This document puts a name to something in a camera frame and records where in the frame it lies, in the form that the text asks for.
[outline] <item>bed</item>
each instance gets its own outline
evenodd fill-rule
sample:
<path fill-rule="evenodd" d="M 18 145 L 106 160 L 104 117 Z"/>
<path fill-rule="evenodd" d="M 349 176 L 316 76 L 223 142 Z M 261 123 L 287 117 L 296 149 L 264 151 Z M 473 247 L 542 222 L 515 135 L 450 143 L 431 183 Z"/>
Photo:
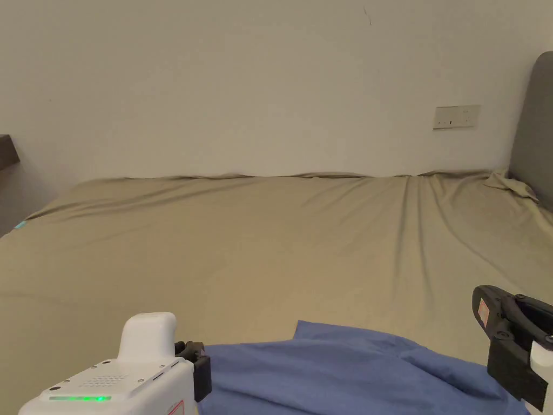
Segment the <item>bed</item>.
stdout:
<path fill-rule="evenodd" d="M 552 253 L 553 214 L 507 173 L 90 181 L 0 238 L 2 400 L 114 356 L 151 311 L 207 344 L 301 319 L 485 364 L 473 288 L 553 302 Z"/>

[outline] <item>wall outlet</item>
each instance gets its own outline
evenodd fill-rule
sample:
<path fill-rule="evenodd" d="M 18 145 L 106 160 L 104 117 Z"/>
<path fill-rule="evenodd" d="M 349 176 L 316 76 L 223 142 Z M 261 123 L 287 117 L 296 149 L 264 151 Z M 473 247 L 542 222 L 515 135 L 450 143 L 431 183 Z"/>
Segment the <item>wall outlet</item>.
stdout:
<path fill-rule="evenodd" d="M 434 129 L 476 127 L 480 105 L 438 107 L 434 115 Z"/>

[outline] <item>gray headboard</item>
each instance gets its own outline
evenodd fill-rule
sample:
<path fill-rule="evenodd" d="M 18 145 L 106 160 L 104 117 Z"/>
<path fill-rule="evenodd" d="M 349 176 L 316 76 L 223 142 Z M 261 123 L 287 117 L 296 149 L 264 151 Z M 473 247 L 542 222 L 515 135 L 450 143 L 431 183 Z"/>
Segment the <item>gray headboard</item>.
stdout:
<path fill-rule="evenodd" d="M 553 210 L 553 52 L 542 54 L 532 69 L 509 173 Z"/>

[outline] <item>white device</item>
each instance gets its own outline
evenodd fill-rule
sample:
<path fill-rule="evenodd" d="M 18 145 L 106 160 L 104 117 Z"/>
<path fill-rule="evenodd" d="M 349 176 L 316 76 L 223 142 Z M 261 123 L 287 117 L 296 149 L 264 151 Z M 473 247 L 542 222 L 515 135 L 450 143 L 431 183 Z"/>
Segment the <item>white device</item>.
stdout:
<path fill-rule="evenodd" d="M 195 365 L 175 357 L 175 328 L 171 313 L 131 317 L 116 359 L 103 360 L 52 385 L 27 402 L 19 415 L 197 414 Z"/>

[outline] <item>red label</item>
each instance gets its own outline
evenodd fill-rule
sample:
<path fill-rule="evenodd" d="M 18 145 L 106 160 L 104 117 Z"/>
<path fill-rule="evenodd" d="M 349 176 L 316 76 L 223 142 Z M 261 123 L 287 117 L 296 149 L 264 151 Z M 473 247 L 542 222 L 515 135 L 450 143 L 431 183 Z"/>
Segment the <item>red label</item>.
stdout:
<path fill-rule="evenodd" d="M 478 307 L 478 315 L 480 316 L 482 323 L 484 323 L 485 328 L 488 324 L 489 308 L 482 298 L 480 299 L 480 306 Z"/>
<path fill-rule="evenodd" d="M 184 401 L 180 401 L 177 406 L 169 412 L 169 415 L 184 415 Z"/>

